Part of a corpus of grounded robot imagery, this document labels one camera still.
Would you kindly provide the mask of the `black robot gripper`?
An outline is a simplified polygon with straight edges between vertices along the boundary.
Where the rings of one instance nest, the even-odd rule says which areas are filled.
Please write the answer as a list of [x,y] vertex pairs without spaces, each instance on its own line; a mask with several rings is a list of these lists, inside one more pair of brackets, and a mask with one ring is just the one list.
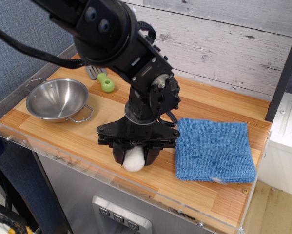
[[115,122],[97,127],[98,144],[113,148],[115,162],[123,164],[126,151],[136,146],[144,147],[145,166],[153,164],[163,148],[174,148],[180,132],[158,121],[138,125],[123,117]]

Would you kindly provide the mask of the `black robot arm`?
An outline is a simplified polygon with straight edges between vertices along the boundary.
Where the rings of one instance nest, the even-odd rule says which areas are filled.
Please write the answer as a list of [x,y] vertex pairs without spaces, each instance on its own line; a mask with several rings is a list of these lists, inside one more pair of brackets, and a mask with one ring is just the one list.
[[108,68],[130,84],[125,115],[97,128],[98,143],[113,149],[117,163],[141,146],[145,165],[173,148],[179,131],[163,124],[180,103],[172,67],[151,39],[141,34],[134,12],[118,0],[38,0],[50,19],[74,37],[87,65]]

